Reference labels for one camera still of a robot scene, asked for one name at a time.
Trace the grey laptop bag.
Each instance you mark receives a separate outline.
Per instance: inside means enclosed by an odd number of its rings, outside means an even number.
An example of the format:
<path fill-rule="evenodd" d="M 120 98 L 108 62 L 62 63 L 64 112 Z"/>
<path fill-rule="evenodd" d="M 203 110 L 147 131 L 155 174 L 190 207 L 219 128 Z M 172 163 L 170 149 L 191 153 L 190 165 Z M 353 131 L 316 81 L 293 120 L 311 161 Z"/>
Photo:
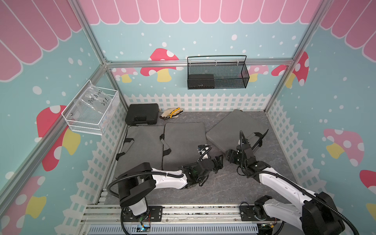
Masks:
<path fill-rule="evenodd" d="M 131 126 L 127 130 L 120 156 L 117 159 L 114 177 L 140 165 L 150 163 L 152 168 L 162 169 L 163 144 L 160 136 L 162 126 Z"/>
<path fill-rule="evenodd" d="M 219 150 L 235 150 L 239 145 L 240 131 L 243 132 L 251 146 L 267 134 L 269 128 L 261 121 L 241 110 L 234 110 L 206 133 L 207 139 Z"/>
<path fill-rule="evenodd" d="M 177 170 L 199 159 L 198 147 L 207 144 L 205 125 L 202 122 L 167 123 L 160 141 L 163 144 L 162 169 Z"/>

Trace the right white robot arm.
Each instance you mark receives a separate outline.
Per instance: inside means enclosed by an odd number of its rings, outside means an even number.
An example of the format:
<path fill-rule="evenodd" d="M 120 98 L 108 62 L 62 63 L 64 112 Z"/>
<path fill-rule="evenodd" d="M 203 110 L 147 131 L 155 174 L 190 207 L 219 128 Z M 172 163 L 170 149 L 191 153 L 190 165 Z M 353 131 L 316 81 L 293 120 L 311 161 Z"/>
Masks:
<path fill-rule="evenodd" d="M 279 174 L 263 161 L 257 161 L 249 141 L 240 134 L 236 150 L 228 150 L 227 158 L 241 170 L 240 175 L 266 185 L 289 201 L 288 204 L 270 196 L 255 201 L 255 217 L 259 220 L 274 217 L 302 230 L 306 235 L 339 235 L 349 227 L 357 228 L 340 213 L 330 195 L 305 189 Z"/>

